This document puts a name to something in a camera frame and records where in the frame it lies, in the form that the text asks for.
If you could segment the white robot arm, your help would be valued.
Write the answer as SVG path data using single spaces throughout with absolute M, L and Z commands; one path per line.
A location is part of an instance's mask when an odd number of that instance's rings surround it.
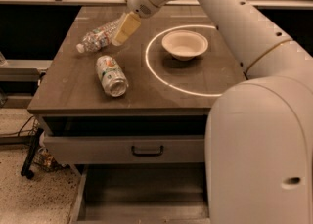
M 114 41 L 171 0 L 126 0 Z M 246 0 L 198 0 L 247 76 L 205 135 L 211 224 L 313 224 L 313 59 Z

